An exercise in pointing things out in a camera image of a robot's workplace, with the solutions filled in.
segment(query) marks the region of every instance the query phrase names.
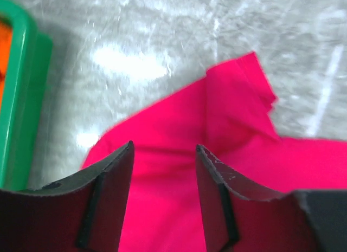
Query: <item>orange object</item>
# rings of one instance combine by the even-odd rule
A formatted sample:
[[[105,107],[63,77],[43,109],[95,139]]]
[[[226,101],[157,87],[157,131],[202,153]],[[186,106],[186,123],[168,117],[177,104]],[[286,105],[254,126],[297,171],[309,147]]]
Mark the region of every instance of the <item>orange object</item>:
[[[12,29],[0,22],[0,107],[5,88],[5,76],[10,56]]]

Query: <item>pink fabric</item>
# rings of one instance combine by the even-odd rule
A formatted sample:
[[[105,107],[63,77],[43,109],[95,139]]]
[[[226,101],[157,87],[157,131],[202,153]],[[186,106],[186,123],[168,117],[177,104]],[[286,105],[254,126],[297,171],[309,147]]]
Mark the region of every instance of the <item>pink fabric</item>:
[[[197,144],[279,191],[347,188],[347,144],[279,137],[268,116],[274,101],[256,54],[250,53],[212,67],[202,79],[109,130],[83,168],[134,141],[119,251],[205,251]]]

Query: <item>black clamp jaw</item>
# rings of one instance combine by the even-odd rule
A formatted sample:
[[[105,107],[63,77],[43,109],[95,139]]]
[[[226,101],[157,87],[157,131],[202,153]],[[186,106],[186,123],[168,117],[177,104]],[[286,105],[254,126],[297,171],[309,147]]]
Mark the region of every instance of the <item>black clamp jaw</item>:
[[[207,252],[344,252],[347,191],[281,193],[197,147],[196,173]]]
[[[118,251],[134,145],[40,190],[0,190],[0,250]]]

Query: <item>green container rim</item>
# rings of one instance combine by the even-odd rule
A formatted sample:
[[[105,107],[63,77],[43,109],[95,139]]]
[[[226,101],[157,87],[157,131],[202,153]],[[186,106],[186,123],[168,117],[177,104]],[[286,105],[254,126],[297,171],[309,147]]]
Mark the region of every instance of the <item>green container rim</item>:
[[[0,112],[0,188],[4,186],[16,119],[21,118],[18,99],[22,82],[29,80],[37,27],[34,20],[11,0],[0,0],[0,19],[12,27],[12,41]]]

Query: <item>green plastic container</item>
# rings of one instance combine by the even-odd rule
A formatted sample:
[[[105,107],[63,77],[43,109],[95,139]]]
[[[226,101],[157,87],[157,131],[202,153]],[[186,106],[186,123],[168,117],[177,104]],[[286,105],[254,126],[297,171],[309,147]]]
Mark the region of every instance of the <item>green plastic container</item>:
[[[0,0],[0,20],[13,32],[0,111],[0,188],[16,191],[28,183],[52,42],[10,0]]]

